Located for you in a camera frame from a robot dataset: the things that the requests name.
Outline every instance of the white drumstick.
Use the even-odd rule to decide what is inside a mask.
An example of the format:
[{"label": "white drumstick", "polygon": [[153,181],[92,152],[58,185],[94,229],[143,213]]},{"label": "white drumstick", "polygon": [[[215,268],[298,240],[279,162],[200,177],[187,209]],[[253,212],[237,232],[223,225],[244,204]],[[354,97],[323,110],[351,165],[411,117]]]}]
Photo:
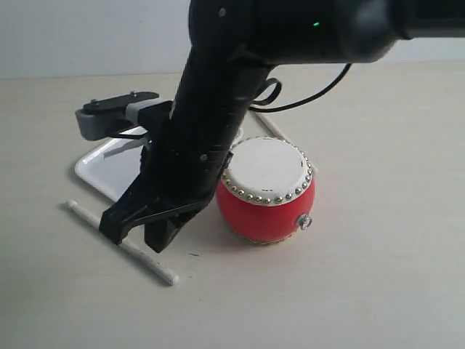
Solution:
[{"label": "white drumstick", "polygon": [[[74,200],[66,201],[66,206],[76,213],[83,221],[89,223],[93,228],[97,230],[99,229],[100,219],[95,214],[85,209]],[[168,284],[173,286],[179,281],[179,276],[174,271],[154,260],[147,252],[142,251],[127,238],[123,240],[119,246],[134,259],[160,276]]]},{"label": "white drumstick", "polygon": [[[258,122],[260,122],[268,130],[268,132],[273,137],[280,138],[282,140],[285,140],[293,144],[293,142],[284,134],[284,132],[280,130],[278,125],[275,124],[273,121],[271,121],[271,119],[268,116],[262,113],[257,113],[255,111],[250,111],[250,113]],[[313,167],[314,173],[317,174],[318,168],[313,163],[312,163],[312,167]]]}]

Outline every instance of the drum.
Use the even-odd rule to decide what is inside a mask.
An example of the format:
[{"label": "drum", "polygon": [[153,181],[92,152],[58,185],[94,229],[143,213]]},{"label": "drum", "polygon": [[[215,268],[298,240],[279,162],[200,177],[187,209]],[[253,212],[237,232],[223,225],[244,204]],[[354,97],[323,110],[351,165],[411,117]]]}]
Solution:
[{"label": "drum", "polygon": [[310,225],[314,169],[294,145],[256,137],[233,146],[216,197],[237,235],[259,244],[282,241]]}]

